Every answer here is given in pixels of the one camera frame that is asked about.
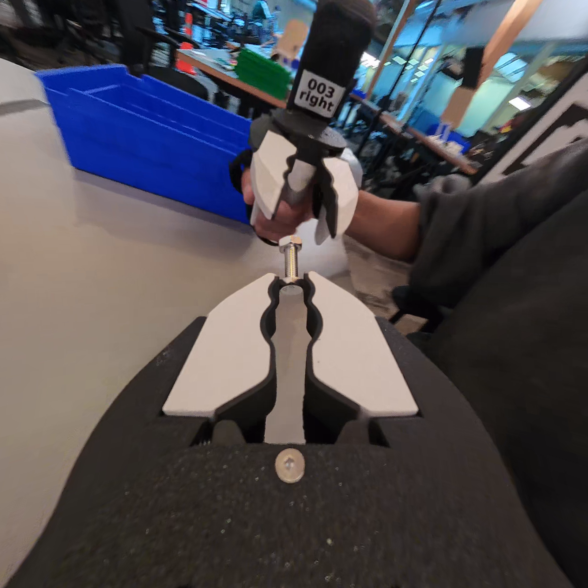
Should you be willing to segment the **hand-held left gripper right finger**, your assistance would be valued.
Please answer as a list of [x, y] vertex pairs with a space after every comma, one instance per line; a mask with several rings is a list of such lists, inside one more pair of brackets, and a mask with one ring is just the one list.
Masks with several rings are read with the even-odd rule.
[[334, 443], [349, 422], [407, 418], [419, 408], [376, 316], [357, 298], [310, 271], [303, 278], [311, 337], [303, 423], [309, 443]]

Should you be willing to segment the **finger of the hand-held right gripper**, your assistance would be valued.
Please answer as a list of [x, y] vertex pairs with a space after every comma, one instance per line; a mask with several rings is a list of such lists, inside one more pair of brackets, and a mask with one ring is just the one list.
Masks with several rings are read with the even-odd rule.
[[313, 213], [318, 223], [315, 244], [338, 238], [355, 215], [360, 189], [360, 163], [355, 156], [323, 158], [313, 185]]
[[272, 130], [267, 131], [260, 147], [254, 151], [251, 163], [254, 193], [251, 226], [260, 216], [267, 219], [275, 216], [295, 155], [295, 145]]

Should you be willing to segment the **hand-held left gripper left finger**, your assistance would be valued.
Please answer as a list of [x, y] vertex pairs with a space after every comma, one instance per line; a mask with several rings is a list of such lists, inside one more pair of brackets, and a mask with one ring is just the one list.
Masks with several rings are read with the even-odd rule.
[[165, 416], [232, 421], [246, 442], [264, 442], [277, 396], [279, 298], [280, 279], [267, 273], [210, 311], [163, 404]]

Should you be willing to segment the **long steel hex bolt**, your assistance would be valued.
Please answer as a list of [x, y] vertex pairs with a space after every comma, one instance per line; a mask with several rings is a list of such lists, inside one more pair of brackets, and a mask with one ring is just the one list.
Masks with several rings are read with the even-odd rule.
[[298, 251], [299, 246], [294, 243], [288, 243], [281, 249], [284, 256], [284, 283], [292, 284], [299, 280], [298, 276]]

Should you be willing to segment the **blue plastic bin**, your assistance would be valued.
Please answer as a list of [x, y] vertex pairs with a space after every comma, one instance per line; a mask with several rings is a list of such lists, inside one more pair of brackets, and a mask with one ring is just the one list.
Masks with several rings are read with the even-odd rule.
[[74, 168], [249, 223], [229, 166], [250, 120], [124, 65], [35, 75]]

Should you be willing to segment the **person's right forearm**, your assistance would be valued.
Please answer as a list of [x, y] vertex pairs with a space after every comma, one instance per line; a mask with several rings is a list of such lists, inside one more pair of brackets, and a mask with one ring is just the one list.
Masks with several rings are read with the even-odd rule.
[[451, 174], [413, 191], [415, 202], [360, 191], [346, 234], [410, 263], [411, 290], [454, 308], [508, 250], [587, 191], [587, 139], [495, 182]]

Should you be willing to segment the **grey desk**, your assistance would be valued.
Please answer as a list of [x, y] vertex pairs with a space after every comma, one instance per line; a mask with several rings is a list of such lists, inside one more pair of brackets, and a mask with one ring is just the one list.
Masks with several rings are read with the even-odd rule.
[[72, 168], [39, 80], [1, 60], [1, 587], [115, 397], [269, 272], [245, 225]]

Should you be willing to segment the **person's right hand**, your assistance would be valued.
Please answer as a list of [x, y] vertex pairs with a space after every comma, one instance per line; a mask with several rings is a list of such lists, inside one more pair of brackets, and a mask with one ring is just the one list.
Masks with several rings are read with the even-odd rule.
[[314, 183], [305, 189], [301, 200], [295, 204], [280, 202], [273, 218], [265, 217], [261, 212], [254, 214], [255, 196], [249, 170], [242, 176], [242, 195], [244, 203], [251, 209], [249, 223], [255, 235], [270, 246], [288, 236], [295, 235], [305, 222], [315, 218], [313, 211]]

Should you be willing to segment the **green bin stack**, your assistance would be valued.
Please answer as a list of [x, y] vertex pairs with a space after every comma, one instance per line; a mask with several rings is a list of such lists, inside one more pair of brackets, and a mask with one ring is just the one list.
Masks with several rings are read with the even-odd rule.
[[242, 48], [233, 71], [242, 82], [276, 99], [285, 100], [289, 95], [290, 70], [258, 52]]

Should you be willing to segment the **cardboard box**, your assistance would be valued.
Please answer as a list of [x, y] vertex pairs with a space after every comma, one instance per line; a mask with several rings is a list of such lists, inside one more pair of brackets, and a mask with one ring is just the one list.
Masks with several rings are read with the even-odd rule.
[[271, 58], [274, 60], [293, 61], [304, 46], [309, 27], [298, 19], [290, 19], [283, 33], [274, 46]]

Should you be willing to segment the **wooden table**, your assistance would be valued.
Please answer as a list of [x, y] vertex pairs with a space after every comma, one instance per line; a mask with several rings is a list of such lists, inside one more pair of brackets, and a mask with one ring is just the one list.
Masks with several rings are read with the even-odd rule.
[[[179, 49], [178, 60], [187, 63], [212, 78], [217, 85], [228, 85], [231, 89], [239, 89], [252, 99], [262, 101], [272, 107], [284, 108], [286, 102], [278, 99], [254, 86], [239, 79], [233, 72], [223, 69], [220, 59], [228, 58], [226, 49]], [[473, 163], [460, 153], [452, 152], [444, 143], [427, 136], [411, 126], [402, 125], [392, 114], [383, 112], [379, 114], [379, 121], [387, 129], [398, 136], [410, 136], [442, 160], [458, 168], [461, 172], [473, 176], [478, 172]]]

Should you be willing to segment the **orange traffic cone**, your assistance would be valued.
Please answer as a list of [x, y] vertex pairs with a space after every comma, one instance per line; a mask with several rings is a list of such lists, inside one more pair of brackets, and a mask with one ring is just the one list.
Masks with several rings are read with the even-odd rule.
[[[193, 16], [190, 12], [185, 12], [184, 22], [180, 28], [180, 33], [186, 37], [188, 40], [183, 40], [180, 42], [180, 49], [181, 50], [192, 50], [194, 45], [192, 43], [192, 26], [193, 26]], [[175, 68], [185, 74], [195, 77], [196, 70], [195, 68], [187, 62], [184, 62], [180, 59], [180, 57], [176, 58]]]

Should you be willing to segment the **black office chair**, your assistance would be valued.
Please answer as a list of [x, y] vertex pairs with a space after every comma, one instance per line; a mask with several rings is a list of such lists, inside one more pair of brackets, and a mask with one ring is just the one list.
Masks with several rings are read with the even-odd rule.
[[[153, 23], [148, 1], [115, 1], [116, 16], [123, 36], [121, 63], [136, 77], [147, 75], [178, 90], [209, 100], [209, 91], [194, 76], [177, 69], [177, 51], [183, 42], [191, 44], [185, 35], [169, 28], [158, 33]], [[169, 47], [166, 66], [151, 65], [151, 55], [157, 43]]]

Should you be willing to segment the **framed marker sign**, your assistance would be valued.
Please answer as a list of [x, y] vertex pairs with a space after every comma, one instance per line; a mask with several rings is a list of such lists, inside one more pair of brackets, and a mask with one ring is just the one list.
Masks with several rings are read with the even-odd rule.
[[502, 179], [587, 137], [587, 64], [549, 96], [497, 149], [476, 183]]

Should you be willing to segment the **wooden post black flag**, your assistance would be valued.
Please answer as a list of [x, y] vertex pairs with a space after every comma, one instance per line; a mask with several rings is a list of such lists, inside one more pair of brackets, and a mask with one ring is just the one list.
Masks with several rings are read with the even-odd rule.
[[490, 76], [498, 59], [503, 56], [533, 17], [541, 1], [514, 1], [495, 33], [486, 44], [477, 66], [476, 78], [464, 75], [440, 120], [452, 129], [460, 126], [475, 93]]

